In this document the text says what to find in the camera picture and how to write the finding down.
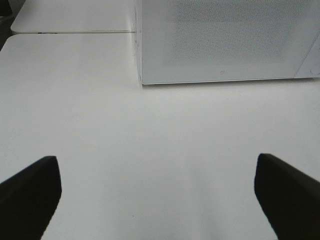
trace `table surface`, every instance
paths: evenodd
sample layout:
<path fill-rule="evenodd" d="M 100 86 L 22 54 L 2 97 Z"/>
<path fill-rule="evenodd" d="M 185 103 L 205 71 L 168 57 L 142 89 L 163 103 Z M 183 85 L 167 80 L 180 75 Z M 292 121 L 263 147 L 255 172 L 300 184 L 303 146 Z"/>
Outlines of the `table surface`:
<path fill-rule="evenodd" d="M 26 0 L 14 34 L 134 31 L 134 0 Z"/>
<path fill-rule="evenodd" d="M 0 182 L 57 156 L 43 240 L 274 240 L 258 154 L 320 179 L 318 79 L 142 87 L 134 34 L 22 34 L 0 52 Z"/>

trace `black rubber pad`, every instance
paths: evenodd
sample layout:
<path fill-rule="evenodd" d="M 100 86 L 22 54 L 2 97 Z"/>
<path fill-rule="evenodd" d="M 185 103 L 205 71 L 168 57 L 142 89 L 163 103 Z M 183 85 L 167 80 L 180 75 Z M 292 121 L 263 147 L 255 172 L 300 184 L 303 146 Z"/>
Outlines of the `black rubber pad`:
<path fill-rule="evenodd" d="M 61 197 L 57 158 L 46 156 L 0 184 L 0 240 L 39 240 Z"/>
<path fill-rule="evenodd" d="M 279 240 L 320 240 L 318 181 L 271 154 L 261 154 L 254 191 Z"/>

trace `white microwave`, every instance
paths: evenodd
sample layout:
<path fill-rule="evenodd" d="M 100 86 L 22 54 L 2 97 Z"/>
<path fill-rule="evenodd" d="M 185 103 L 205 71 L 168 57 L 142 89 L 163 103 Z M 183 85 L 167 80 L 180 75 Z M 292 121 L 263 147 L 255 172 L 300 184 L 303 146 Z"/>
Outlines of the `white microwave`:
<path fill-rule="evenodd" d="M 320 0 L 136 0 L 143 84 L 320 77 Z"/>

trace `white table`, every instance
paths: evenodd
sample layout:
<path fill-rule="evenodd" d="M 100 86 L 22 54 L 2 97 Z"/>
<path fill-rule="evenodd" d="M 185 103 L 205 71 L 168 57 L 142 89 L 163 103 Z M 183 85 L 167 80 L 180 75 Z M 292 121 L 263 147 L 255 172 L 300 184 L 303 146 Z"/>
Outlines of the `white table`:
<path fill-rule="evenodd" d="M 320 82 L 142 87 L 133 34 L 27 34 L 0 52 L 0 182 L 56 155 L 43 240 L 274 240 L 260 152 L 320 179 Z"/>
<path fill-rule="evenodd" d="M 11 26 L 14 34 L 130 33 L 134 0 L 26 0 Z"/>

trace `white appliance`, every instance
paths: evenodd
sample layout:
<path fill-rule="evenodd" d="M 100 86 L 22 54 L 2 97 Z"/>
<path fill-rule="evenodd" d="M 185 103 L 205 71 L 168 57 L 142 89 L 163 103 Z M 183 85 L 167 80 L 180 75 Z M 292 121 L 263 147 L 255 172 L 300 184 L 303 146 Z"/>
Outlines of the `white appliance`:
<path fill-rule="evenodd" d="M 320 0 L 136 0 L 143 84 L 320 77 Z"/>

